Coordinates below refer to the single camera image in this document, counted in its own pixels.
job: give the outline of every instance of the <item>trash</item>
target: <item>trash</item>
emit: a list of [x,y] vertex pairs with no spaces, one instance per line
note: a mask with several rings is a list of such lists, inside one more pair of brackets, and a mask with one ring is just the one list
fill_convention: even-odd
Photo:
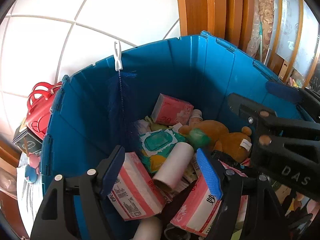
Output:
[[169,129],[172,129],[172,131],[179,133],[180,127],[182,127],[182,124],[180,122],[178,122],[174,126],[169,126]]
[[242,173],[244,173],[245,175],[247,175],[250,178],[256,178],[260,175],[260,173],[257,170],[255,170],[254,168],[242,165],[241,163],[234,160],[229,154],[226,154],[224,152],[214,150],[211,153],[211,158],[214,160],[219,160],[219,161],[229,165],[230,167],[241,171]]
[[190,144],[185,142],[177,143],[153,177],[156,186],[167,192],[174,190],[180,182],[193,154],[194,150]]
[[185,125],[191,115],[193,105],[189,102],[160,94],[151,114],[154,122],[175,125],[180,122]]
[[160,240],[162,223],[157,217],[144,218],[140,221],[133,240]]
[[154,123],[149,116],[146,116],[144,118],[145,121],[147,121],[150,124],[150,129],[151,131],[158,131],[158,130],[166,130],[168,129],[167,125],[159,124],[159,123]]
[[242,163],[242,166],[250,167],[250,158],[246,158]]
[[228,128],[224,124],[215,120],[205,120],[196,123],[193,127],[184,125],[179,129],[179,133],[187,137],[190,131],[195,128],[199,128],[211,139],[210,150],[213,150],[216,141],[222,134],[229,133]]
[[198,179],[198,176],[196,174],[195,169],[192,166],[192,163],[190,162],[186,168],[186,170],[183,173],[183,177],[189,182],[192,183],[195,180]]
[[199,177],[202,173],[201,173],[200,167],[197,162],[197,154],[196,153],[193,155],[193,157],[191,159],[191,163],[192,163],[193,168],[196,171],[196,175]]
[[214,146],[214,150],[229,154],[234,160],[242,163],[250,155],[252,131],[245,126],[241,132],[223,134]]
[[187,188],[182,190],[179,194],[177,194],[171,203],[167,203],[162,212],[157,215],[158,218],[161,219],[163,225],[167,225],[174,218],[177,212],[182,207],[183,203],[188,198],[191,190],[193,189],[196,181],[192,182]]
[[[226,169],[233,169],[223,163]],[[240,176],[245,174],[233,169]],[[240,227],[244,221],[247,196],[242,196],[236,227]],[[199,176],[188,198],[171,220],[171,223],[183,230],[206,237],[212,223],[218,213],[221,201],[210,194],[208,186],[202,175]]]
[[165,205],[135,152],[125,153],[123,166],[108,198],[124,220],[154,216]]
[[167,228],[164,230],[164,236],[167,240],[189,240],[191,234],[181,228],[175,227],[173,224],[168,224]]
[[159,170],[176,143],[186,139],[172,129],[147,132],[140,136],[140,160],[150,173]]
[[278,189],[274,189],[276,192],[276,196],[279,200],[279,203],[282,204],[285,197],[290,194],[291,188],[287,187],[286,185],[281,184]]
[[150,123],[146,120],[138,120],[137,121],[138,132],[139,134],[145,134],[147,132],[151,132]]
[[187,184],[186,182],[184,182],[183,180],[181,180],[178,185],[176,186],[176,188],[171,191],[171,192],[166,192],[163,191],[162,189],[159,188],[160,193],[163,195],[164,200],[166,202],[166,204],[171,203],[173,201],[173,198],[179,194],[182,190],[186,189],[189,186],[189,184]]
[[202,118],[202,112],[199,109],[194,109],[192,111],[192,114],[190,116],[188,125],[191,127],[194,127],[194,125],[196,123],[202,122],[203,118]]

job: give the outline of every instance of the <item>toy tag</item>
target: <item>toy tag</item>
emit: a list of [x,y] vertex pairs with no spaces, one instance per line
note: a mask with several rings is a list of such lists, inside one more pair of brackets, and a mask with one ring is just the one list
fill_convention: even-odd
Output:
[[252,144],[246,139],[243,139],[240,146],[244,147],[247,151],[250,151]]

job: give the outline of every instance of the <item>pink tissue pack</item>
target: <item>pink tissue pack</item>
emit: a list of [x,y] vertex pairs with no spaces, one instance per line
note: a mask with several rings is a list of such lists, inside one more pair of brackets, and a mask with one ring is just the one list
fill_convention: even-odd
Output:
[[124,220],[159,214],[165,200],[135,152],[125,153],[124,163],[108,198]]
[[[229,167],[225,163],[222,164],[226,169],[233,169],[240,176],[246,177],[240,171]],[[248,196],[242,196],[236,228],[242,228],[247,201]],[[220,204],[221,201],[210,194],[203,176],[200,175],[188,198],[170,223],[190,233],[206,237],[218,213]]]
[[160,94],[152,111],[151,118],[155,123],[164,125],[187,124],[193,110],[189,102]]

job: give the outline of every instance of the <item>red handbag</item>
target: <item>red handbag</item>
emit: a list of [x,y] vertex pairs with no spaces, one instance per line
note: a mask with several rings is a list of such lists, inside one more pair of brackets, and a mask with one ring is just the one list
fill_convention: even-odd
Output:
[[[48,90],[35,90],[39,86],[46,87]],[[47,132],[54,97],[61,86],[62,82],[56,85],[39,82],[33,87],[32,92],[28,96],[26,125],[42,140]],[[41,94],[41,96],[36,99],[35,94]]]

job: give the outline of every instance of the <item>blue gripper pad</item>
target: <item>blue gripper pad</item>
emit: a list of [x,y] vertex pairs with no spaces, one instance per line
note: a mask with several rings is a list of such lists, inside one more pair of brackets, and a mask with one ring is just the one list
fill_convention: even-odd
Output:
[[106,199],[108,194],[110,194],[122,168],[124,159],[125,150],[122,146],[117,145],[110,154],[109,158],[100,162],[99,166],[106,168],[106,172],[102,177],[102,188],[100,190],[100,197],[102,199]]
[[269,94],[282,98],[290,103],[298,104],[302,102],[302,96],[297,88],[286,86],[283,83],[268,81],[266,90]]
[[201,148],[197,150],[196,156],[198,165],[200,167],[204,180],[207,183],[211,195],[216,196],[217,199],[220,200],[222,197],[222,190],[220,187],[219,177],[212,168],[211,164],[209,163],[207,157],[205,156]]

